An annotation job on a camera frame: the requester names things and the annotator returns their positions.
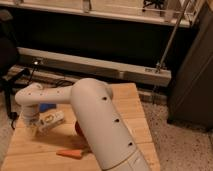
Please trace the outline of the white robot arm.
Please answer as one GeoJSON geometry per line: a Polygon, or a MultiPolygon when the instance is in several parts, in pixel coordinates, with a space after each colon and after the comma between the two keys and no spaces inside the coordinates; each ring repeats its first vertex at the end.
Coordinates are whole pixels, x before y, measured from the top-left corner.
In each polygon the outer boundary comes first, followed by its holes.
{"type": "Polygon", "coordinates": [[[113,103],[112,88],[84,78],[72,86],[44,88],[32,83],[15,95],[26,125],[39,121],[41,103],[70,104],[102,171],[151,171],[113,103]]]}

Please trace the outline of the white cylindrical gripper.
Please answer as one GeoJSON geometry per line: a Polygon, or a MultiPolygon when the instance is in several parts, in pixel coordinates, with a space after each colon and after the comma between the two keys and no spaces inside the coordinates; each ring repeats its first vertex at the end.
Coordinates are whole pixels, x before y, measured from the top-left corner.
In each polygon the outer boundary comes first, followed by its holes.
{"type": "Polygon", "coordinates": [[[21,115],[23,122],[27,127],[36,126],[39,122],[40,113],[37,108],[23,108],[21,115]]]}

